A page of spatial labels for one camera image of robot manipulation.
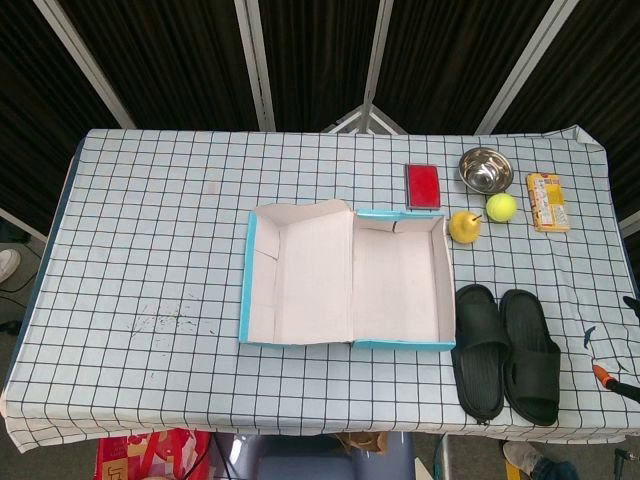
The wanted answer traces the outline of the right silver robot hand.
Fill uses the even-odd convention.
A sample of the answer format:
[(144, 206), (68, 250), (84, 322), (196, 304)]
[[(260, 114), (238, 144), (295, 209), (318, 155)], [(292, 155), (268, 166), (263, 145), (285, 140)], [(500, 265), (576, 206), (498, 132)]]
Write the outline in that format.
[[(639, 317), (639, 301), (629, 296), (624, 296), (623, 301), (633, 310), (636, 317)], [(640, 389), (638, 387), (618, 381), (598, 365), (594, 365), (592, 370), (596, 379), (606, 390), (612, 391), (636, 403), (640, 401)]]

